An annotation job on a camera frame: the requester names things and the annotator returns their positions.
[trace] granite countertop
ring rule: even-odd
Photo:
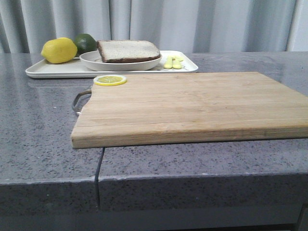
[[[308,95],[308,52],[186,55],[198,72],[258,71]],[[0,215],[308,202],[308,139],[106,148],[100,165],[102,149],[70,142],[92,79],[32,79],[39,60],[0,54]]]

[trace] tray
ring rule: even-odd
[[[162,59],[157,66],[147,71],[93,71],[85,67],[79,58],[64,64],[51,64],[48,61],[41,60],[26,69],[26,74],[31,78],[86,78],[96,77],[110,73],[117,74],[150,74],[150,73],[193,73],[197,72],[198,66],[194,64],[187,56],[180,51],[161,51]],[[168,55],[178,55],[184,58],[181,62],[182,69],[164,69],[163,65]]]

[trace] metal handle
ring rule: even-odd
[[[85,91],[81,92],[81,93],[78,93],[78,95],[75,97],[73,103],[72,103],[72,109],[73,111],[79,115],[80,114],[80,111],[82,109],[82,107],[77,107],[77,103],[78,103],[78,100],[80,99],[81,96],[83,95],[86,95],[86,94],[91,94],[92,93],[92,90],[91,90],[92,86],[90,86],[88,89],[86,89]]]

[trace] bread crust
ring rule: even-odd
[[[104,42],[127,42],[127,41],[134,41],[134,42],[147,42],[151,46],[156,49],[155,55],[149,55],[148,57],[123,57],[117,59],[107,59],[107,55],[105,54],[105,49],[103,48]],[[102,57],[102,61],[104,63],[115,63],[115,64],[125,64],[125,63],[139,63],[139,62],[146,62],[160,58],[161,54],[159,49],[152,44],[151,42],[144,41],[144,40],[99,40],[97,41],[97,48]]]

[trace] lime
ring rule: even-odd
[[[97,49],[95,39],[89,34],[77,35],[74,39],[74,43],[78,48],[79,55]]]
[[[52,64],[70,61],[75,57],[77,47],[70,38],[57,38],[47,41],[41,55]]]
[[[126,83],[127,79],[125,76],[112,75],[112,76],[97,76],[94,78],[94,83],[100,86],[116,86]]]

